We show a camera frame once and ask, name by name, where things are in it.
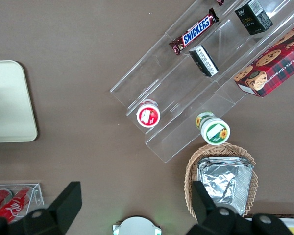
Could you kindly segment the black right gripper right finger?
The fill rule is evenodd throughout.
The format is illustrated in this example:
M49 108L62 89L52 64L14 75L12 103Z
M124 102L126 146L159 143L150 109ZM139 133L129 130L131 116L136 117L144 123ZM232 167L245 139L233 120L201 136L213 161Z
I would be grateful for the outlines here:
M200 181L192 182L192 206L197 224L189 235L233 235L236 214L229 208L217 207Z

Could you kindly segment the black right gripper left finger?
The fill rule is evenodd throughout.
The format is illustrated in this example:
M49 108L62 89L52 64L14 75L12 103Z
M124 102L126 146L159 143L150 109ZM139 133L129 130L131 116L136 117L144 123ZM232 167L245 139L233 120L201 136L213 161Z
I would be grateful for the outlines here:
M64 235L81 207L81 182L70 182L48 208L32 211L23 219L24 234Z

